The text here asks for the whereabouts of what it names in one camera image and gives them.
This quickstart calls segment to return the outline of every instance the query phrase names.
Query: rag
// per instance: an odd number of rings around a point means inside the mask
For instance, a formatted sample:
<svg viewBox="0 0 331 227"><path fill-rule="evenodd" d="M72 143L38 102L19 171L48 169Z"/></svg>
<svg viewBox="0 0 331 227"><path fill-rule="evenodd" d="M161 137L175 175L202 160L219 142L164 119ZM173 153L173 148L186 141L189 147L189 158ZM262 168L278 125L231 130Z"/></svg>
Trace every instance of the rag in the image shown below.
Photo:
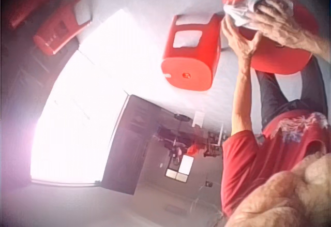
<svg viewBox="0 0 331 227"><path fill-rule="evenodd" d="M248 29L258 31L255 27L251 26L251 20L245 15L247 12L255 12L257 4L264 0L236 0L234 4L225 4L224 11L234 19L236 26L243 26ZM293 2L291 0L279 0L284 6L285 12L293 16Z"/></svg>

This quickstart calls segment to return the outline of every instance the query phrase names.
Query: tiled floor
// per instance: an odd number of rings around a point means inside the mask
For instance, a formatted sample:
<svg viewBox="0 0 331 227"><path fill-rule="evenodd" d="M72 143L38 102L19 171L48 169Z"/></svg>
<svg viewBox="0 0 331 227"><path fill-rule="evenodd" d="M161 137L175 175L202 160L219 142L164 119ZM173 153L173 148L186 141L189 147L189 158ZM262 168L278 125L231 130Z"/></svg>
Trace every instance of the tiled floor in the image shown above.
<svg viewBox="0 0 331 227"><path fill-rule="evenodd" d="M321 0L301 1L318 19L321 33L328 33L327 4L324 7L325 3ZM237 74L237 58L231 50L222 53L213 86L207 92L173 88L160 70L161 56L175 14L221 10L221 0L83 0L77 8L78 19L83 22L91 14L93 24L79 36L80 42L84 42L81 51L93 63L105 68L128 93L190 117L194 116L195 111L203 111L204 127L219 130L224 123L225 130L229 131ZM98 34L94 34L92 38L90 34L99 27L102 29L96 31ZM329 64L322 60L319 62L329 94ZM289 100L300 96L302 84L299 74L277 78ZM253 129L259 132L260 90L254 72L252 86Z"/></svg>

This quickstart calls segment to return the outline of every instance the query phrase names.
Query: elderly hand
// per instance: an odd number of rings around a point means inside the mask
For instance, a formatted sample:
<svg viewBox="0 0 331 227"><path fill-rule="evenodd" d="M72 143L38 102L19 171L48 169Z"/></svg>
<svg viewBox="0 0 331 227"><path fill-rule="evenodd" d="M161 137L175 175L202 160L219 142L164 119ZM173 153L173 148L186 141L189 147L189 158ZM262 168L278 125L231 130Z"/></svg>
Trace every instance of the elderly hand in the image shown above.
<svg viewBox="0 0 331 227"><path fill-rule="evenodd" d="M265 37L282 46L298 49L305 41L303 29L289 16L283 4L276 0L265 0L257 7L258 12L248 12L252 26L259 29Z"/></svg>
<svg viewBox="0 0 331 227"><path fill-rule="evenodd" d="M221 25L222 31L229 41L229 46L239 58L239 66L250 67L251 58L262 38L262 33L257 32L252 40L247 40L239 33L228 14L225 15Z"/></svg>

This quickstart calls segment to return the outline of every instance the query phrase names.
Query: red t-shirt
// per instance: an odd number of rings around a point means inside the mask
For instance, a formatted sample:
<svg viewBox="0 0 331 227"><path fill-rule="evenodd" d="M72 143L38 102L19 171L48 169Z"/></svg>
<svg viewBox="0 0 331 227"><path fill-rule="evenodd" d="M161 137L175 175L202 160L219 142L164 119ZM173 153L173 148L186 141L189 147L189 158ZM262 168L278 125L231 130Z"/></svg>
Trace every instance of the red t-shirt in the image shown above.
<svg viewBox="0 0 331 227"><path fill-rule="evenodd" d="M273 119L258 143L244 130L223 144L221 201L229 217L239 203L273 174L292 169L308 149L330 152L331 131L321 113L294 110Z"/></svg>

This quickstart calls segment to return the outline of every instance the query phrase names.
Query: red plastic stool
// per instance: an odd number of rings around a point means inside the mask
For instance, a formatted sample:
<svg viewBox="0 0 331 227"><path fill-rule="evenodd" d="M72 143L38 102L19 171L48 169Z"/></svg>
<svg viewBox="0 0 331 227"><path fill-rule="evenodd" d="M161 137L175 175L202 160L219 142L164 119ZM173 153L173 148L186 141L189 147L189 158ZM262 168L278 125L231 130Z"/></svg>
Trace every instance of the red plastic stool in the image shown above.
<svg viewBox="0 0 331 227"><path fill-rule="evenodd" d="M314 16L297 0L292 1L294 3L294 18L297 23L304 29L317 34L318 25ZM243 27L239 28L239 31L248 39L252 39L256 33ZM293 74L301 71L310 58L311 53L307 51L287 47L279 48L277 43L263 38L252 58L252 68L268 73Z"/></svg>
<svg viewBox="0 0 331 227"><path fill-rule="evenodd" d="M59 7L39 28L33 37L35 44L47 55L56 54L67 42L91 24L79 25L73 8L80 0L73 0Z"/></svg>
<svg viewBox="0 0 331 227"><path fill-rule="evenodd" d="M176 25L175 16L163 55L161 65L167 81L178 88L194 91L208 90L220 56L220 16L214 14L207 24ZM196 47L174 48L176 33L181 31L201 31Z"/></svg>

